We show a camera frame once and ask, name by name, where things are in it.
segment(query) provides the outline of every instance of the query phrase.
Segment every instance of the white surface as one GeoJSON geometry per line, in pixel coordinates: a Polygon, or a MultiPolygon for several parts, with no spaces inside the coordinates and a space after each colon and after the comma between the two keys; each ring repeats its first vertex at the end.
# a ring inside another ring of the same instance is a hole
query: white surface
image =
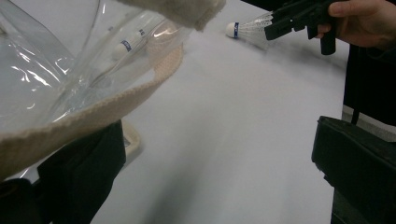
{"type": "Polygon", "coordinates": [[[263,10],[229,0],[179,70],[127,117],[143,151],[92,223],[329,224],[332,188],[311,161],[319,116],[341,118],[348,46],[306,31],[267,51],[225,35],[263,10]]]}

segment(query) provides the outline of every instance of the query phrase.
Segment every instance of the person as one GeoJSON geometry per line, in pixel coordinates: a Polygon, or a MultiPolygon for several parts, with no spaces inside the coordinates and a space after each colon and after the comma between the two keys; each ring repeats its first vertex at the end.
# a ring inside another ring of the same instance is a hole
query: person
{"type": "MultiPolygon", "coordinates": [[[[350,44],[344,105],[353,109],[352,123],[356,124],[358,120],[364,122],[364,119],[359,119],[359,113],[362,113],[373,123],[365,126],[366,131],[388,139],[390,136],[394,138],[394,135],[374,126],[378,121],[396,126],[396,104],[393,103],[396,97],[396,90],[393,87],[393,76],[396,71],[396,5],[394,4],[396,4],[395,0],[334,2],[329,5],[328,13],[336,18],[335,27],[321,24],[318,26],[317,36],[322,38],[331,29],[336,29],[336,37],[350,44]]],[[[334,189],[332,224],[371,223],[367,211],[357,210],[356,204],[349,201],[350,194],[344,195],[338,190],[334,189]]],[[[394,223],[396,219],[395,216],[388,218],[393,218],[393,221],[387,223],[394,223]]]]}
{"type": "MultiPolygon", "coordinates": [[[[329,5],[329,15],[337,18],[336,37],[368,49],[373,58],[396,64],[396,6],[386,0],[349,0],[329,5]]],[[[332,29],[318,26],[317,38],[332,29]]]]}

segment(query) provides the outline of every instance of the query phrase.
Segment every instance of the clear plastic bag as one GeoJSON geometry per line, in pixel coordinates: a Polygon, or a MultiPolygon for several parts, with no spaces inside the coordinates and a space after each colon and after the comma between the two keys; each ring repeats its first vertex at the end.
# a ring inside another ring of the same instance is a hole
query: clear plastic bag
{"type": "Polygon", "coordinates": [[[191,32],[156,12],[111,0],[97,1],[76,56],[8,0],[0,1],[0,29],[1,133],[45,126],[143,83],[191,32]]]}

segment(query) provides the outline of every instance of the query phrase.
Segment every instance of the shuttlecock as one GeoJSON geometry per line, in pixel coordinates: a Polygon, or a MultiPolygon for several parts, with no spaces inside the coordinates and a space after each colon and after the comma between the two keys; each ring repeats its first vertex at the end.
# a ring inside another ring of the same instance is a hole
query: shuttlecock
{"type": "Polygon", "coordinates": [[[268,12],[252,21],[231,22],[227,25],[225,33],[231,38],[243,39],[261,49],[267,49],[268,40],[264,27],[272,24],[272,18],[272,12],[268,12]]]}

